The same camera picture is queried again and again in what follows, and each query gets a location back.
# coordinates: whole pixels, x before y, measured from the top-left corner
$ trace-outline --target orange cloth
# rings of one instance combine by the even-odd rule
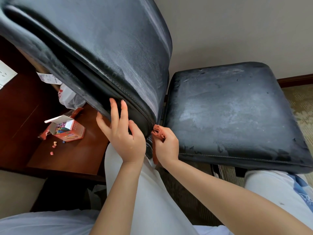
[[[162,142],[164,142],[165,140],[165,136],[164,133],[162,132],[161,128],[159,125],[154,125],[153,126],[153,130],[151,132],[152,135],[154,135],[155,137],[159,138]],[[152,137],[152,159],[153,159],[153,163],[155,165],[158,164],[159,160],[156,157],[156,144],[154,142],[154,138]]]

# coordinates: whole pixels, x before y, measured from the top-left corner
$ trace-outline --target chair backrest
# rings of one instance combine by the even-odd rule
[[[0,35],[107,117],[113,97],[146,137],[158,122],[172,42],[153,0],[0,0]]]

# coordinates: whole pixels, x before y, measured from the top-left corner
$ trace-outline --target cardboard box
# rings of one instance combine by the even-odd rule
[[[45,121],[45,123],[50,122],[51,124],[48,127],[49,132],[65,142],[70,142],[84,137],[85,127],[71,117],[61,115]],[[65,123],[65,128],[68,129],[67,132],[57,133],[57,125],[61,123]]]

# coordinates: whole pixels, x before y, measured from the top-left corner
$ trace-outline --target hand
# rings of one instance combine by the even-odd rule
[[[143,133],[132,120],[128,120],[127,104],[121,101],[121,114],[119,118],[116,101],[110,98],[111,103],[111,126],[108,127],[98,112],[97,123],[102,132],[123,159],[124,163],[143,163],[146,153],[146,140]]]
[[[164,133],[165,141],[154,137],[156,156],[164,168],[173,161],[178,161],[179,144],[178,139],[170,128],[160,126]]]

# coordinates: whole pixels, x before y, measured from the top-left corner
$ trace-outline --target white wall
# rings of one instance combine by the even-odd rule
[[[0,219],[27,213],[45,180],[0,170]]]
[[[313,73],[313,0],[155,0],[170,30],[170,76],[258,61],[277,78]]]

